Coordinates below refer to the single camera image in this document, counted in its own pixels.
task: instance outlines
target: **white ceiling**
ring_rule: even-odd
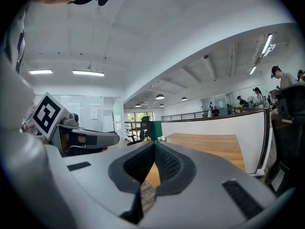
[[[237,48],[234,75],[248,75],[254,66],[258,53],[262,52],[266,42],[267,35],[273,34],[271,43],[277,44],[275,49],[264,57],[258,66],[258,71],[266,64],[273,64],[279,59],[287,56],[288,45],[291,37],[289,25],[277,26],[276,30],[267,31],[264,34],[258,34],[252,37],[243,37],[235,43]],[[230,52],[233,45],[222,44],[222,46],[209,53],[209,59],[213,68],[216,80],[223,80],[229,77]],[[205,61],[200,58],[187,66],[176,70],[173,73],[164,75],[162,80],[153,83],[153,87],[139,93],[133,99],[124,104],[124,109],[155,109],[160,108],[160,104],[166,101],[156,101],[157,94],[162,93],[165,98],[171,98],[178,93],[183,93],[184,89],[190,88],[196,84],[213,81],[210,71]],[[140,108],[135,108],[136,103],[147,102]]]
[[[81,81],[123,86],[135,54],[152,35],[200,1],[109,0],[100,10],[96,1],[82,6],[32,4],[25,19],[24,66],[54,71],[49,77],[35,76],[35,84]],[[92,70],[105,72],[106,77],[75,80],[72,69],[86,70],[90,61]]]

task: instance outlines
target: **chair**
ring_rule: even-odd
[[[271,116],[276,161],[266,173],[265,183],[278,196],[302,182],[305,171],[305,85],[296,84],[272,93],[279,114]]]
[[[134,145],[136,143],[140,143],[141,141],[144,140],[144,138],[148,137],[151,133],[153,123],[149,121],[149,116],[144,116],[142,118],[141,122],[141,128],[140,128],[140,135],[139,135],[139,140],[135,140],[134,137],[136,135],[129,135],[128,137],[132,138],[132,142],[128,143],[127,146]]]

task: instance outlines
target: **ceiling light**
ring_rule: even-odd
[[[164,95],[163,94],[158,94],[157,96],[156,96],[156,99],[163,99],[164,98]]]
[[[269,46],[269,43],[270,43],[270,41],[271,41],[271,38],[272,38],[272,34],[269,34],[269,35],[268,35],[268,38],[267,38],[267,41],[266,41],[266,44],[265,44],[265,47],[264,47],[264,49],[263,49],[263,51],[262,51],[262,54],[264,54],[264,53],[266,52],[266,50],[267,50],[267,48],[268,48],[268,46]]]
[[[92,72],[92,71],[72,71],[72,72],[73,74],[104,76],[104,73],[101,72]]]
[[[250,74],[252,74],[256,69],[256,66],[253,67],[253,69],[251,70]]]
[[[29,71],[30,74],[53,74],[52,70]]]

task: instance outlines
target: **wooden table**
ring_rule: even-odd
[[[167,142],[220,156],[245,171],[244,158],[236,135],[192,135],[173,133],[167,137]],[[154,187],[160,185],[159,172],[155,164],[146,177],[146,181]]]

